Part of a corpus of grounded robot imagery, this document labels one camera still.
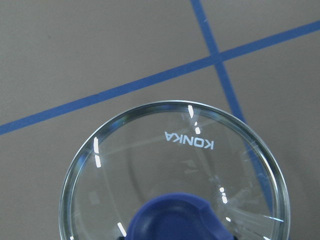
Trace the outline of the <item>blue pot lid knob glass lid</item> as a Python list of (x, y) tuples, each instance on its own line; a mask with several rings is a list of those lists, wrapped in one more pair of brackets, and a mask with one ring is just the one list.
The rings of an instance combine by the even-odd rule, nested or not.
[(99, 127), (68, 169), (63, 240), (287, 240), (279, 166), (244, 122), (192, 101), (130, 109)]

